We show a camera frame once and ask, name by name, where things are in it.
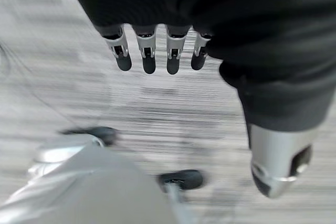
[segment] black fingertip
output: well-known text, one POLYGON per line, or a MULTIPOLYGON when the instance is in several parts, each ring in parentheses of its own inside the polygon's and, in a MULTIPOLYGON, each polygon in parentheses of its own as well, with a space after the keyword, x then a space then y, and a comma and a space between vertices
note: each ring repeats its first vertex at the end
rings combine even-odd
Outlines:
POLYGON ((176 74, 180 68, 180 60, 176 58, 167 59, 167 71, 170 74, 176 74))
POLYGON ((143 66, 143 70, 147 73, 147 74, 152 74, 155 71, 156 68, 156 64, 155 64, 155 57, 146 57, 146 58, 142 58, 142 66, 143 66))
POLYGON ((131 57, 130 54, 127 54, 126 57, 124 56, 119 56, 119 58, 117 59, 117 64, 118 67, 120 68, 120 70, 122 71, 128 71, 131 69, 132 67, 132 61, 131 61, 131 57))
POLYGON ((193 56, 191 58, 191 67, 194 70, 200 70, 205 62, 205 57, 200 55, 196 56, 195 53, 193 53, 193 56))

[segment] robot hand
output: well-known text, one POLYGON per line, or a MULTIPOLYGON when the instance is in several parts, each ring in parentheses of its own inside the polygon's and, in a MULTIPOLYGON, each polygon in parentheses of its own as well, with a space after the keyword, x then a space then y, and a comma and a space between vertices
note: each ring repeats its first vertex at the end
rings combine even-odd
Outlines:
POLYGON ((133 26, 146 73, 155 70, 157 24, 167 27, 170 74, 194 27, 192 67, 207 54, 223 60, 219 71, 237 89, 251 171, 265 196, 279 197, 308 166, 336 85, 336 0, 78 1, 124 71, 131 58, 123 24, 133 26))

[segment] gray carpet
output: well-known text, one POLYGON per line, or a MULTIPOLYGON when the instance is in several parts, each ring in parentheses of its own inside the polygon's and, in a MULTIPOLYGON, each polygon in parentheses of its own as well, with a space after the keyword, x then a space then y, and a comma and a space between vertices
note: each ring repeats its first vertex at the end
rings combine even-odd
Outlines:
POLYGON ((26 181, 34 149, 57 130, 106 125, 117 147, 148 173, 198 168, 204 188, 187 194, 202 223, 336 223, 336 106, 314 145, 312 165, 269 200, 255 188, 244 119, 219 61, 190 67, 190 31, 178 74, 166 72, 157 30, 157 70, 146 75, 126 26, 133 67, 118 69, 76 0, 0 0, 0 202, 26 181))

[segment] black caster wheel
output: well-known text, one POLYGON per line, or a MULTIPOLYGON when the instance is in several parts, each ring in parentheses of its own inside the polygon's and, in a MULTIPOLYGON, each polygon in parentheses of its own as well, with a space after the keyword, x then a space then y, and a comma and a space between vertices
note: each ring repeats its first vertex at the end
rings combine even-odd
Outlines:
POLYGON ((197 189, 204 182, 203 175, 198 170, 180 170, 175 173, 160 174, 157 179, 162 188, 166 183, 177 183, 182 190, 197 189))
POLYGON ((101 139, 106 146, 114 144, 118 139, 118 132, 116 129, 104 126, 70 129, 61 131, 60 133, 63 135, 90 134, 101 139))

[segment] black sleeve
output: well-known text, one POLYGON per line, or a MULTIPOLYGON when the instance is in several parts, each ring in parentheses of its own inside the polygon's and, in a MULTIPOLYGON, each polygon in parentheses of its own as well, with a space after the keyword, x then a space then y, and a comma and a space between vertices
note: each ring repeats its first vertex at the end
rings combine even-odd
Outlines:
POLYGON ((238 90, 247 122, 320 124, 336 84, 336 0, 79 0, 104 36, 115 24, 191 24, 238 90))

